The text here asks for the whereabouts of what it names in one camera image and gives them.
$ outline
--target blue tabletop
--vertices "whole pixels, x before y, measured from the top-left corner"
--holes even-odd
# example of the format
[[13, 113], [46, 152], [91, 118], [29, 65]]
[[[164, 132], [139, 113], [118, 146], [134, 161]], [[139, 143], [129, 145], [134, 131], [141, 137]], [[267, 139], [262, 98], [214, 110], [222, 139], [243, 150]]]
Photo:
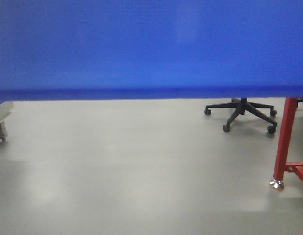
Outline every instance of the blue tabletop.
[[0, 0], [0, 100], [303, 96], [303, 0]]

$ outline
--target office chair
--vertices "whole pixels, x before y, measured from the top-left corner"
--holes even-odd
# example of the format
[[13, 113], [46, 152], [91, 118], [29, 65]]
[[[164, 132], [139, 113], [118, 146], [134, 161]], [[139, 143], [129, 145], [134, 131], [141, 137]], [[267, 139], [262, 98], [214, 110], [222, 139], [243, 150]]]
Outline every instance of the office chair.
[[274, 107], [272, 105], [247, 102], [247, 98], [242, 98], [242, 99], [233, 98], [230, 103], [207, 105], [205, 108], [205, 114], [210, 115], [211, 109], [222, 109], [222, 108], [235, 108], [233, 114], [228, 119], [226, 125], [223, 126], [224, 132], [229, 132], [230, 124], [236, 119], [237, 116], [239, 116], [239, 114], [243, 115], [245, 111], [249, 111], [250, 113], [272, 124], [272, 126], [268, 126], [267, 128], [268, 133], [273, 134], [274, 132], [276, 132], [277, 123], [274, 120], [272, 120], [270, 117], [268, 117], [267, 115], [265, 115], [264, 113], [258, 110], [258, 108], [270, 109], [269, 114], [270, 116], [274, 117], [277, 114], [277, 111], [274, 110]]

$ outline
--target concrete floor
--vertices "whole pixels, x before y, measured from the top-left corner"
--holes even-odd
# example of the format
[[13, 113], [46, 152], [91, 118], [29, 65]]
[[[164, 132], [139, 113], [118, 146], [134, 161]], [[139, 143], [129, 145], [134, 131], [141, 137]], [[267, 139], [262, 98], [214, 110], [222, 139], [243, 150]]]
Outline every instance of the concrete floor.
[[[277, 132], [213, 100], [15, 102], [0, 141], [0, 235], [303, 235], [303, 183], [272, 190]], [[289, 158], [303, 159], [303, 104]]]

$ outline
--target office chair base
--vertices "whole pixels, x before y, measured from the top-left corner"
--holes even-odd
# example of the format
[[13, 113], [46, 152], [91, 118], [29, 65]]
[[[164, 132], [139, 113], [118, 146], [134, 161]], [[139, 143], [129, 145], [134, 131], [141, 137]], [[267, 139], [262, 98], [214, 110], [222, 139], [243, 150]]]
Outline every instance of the office chair base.
[[282, 191], [284, 190], [284, 182], [282, 182], [281, 180], [271, 180], [269, 182], [270, 187], [272, 187], [274, 190], [277, 191]]
[[267, 127], [267, 131], [269, 134], [273, 134], [274, 132], [276, 132], [277, 123], [257, 109], [257, 108], [270, 109], [269, 115], [274, 117], [277, 114], [277, 111], [274, 110], [274, 107], [272, 105], [247, 102], [246, 98], [242, 98], [240, 100], [232, 98], [231, 102], [229, 102], [229, 103], [206, 105], [206, 108], [204, 111], [206, 115], [211, 114], [211, 108], [212, 109], [214, 109], [214, 108], [218, 108], [218, 109], [235, 108], [235, 111], [233, 112], [231, 117], [228, 119], [226, 125], [223, 126], [224, 132], [230, 132], [230, 130], [231, 130], [230, 124], [237, 118], [237, 116], [239, 116], [239, 114], [243, 115], [245, 113], [245, 111], [249, 111], [250, 113], [252, 113], [252, 114], [258, 116], [259, 118], [265, 120], [266, 122], [269, 122], [270, 124], [272, 124], [272, 126]]

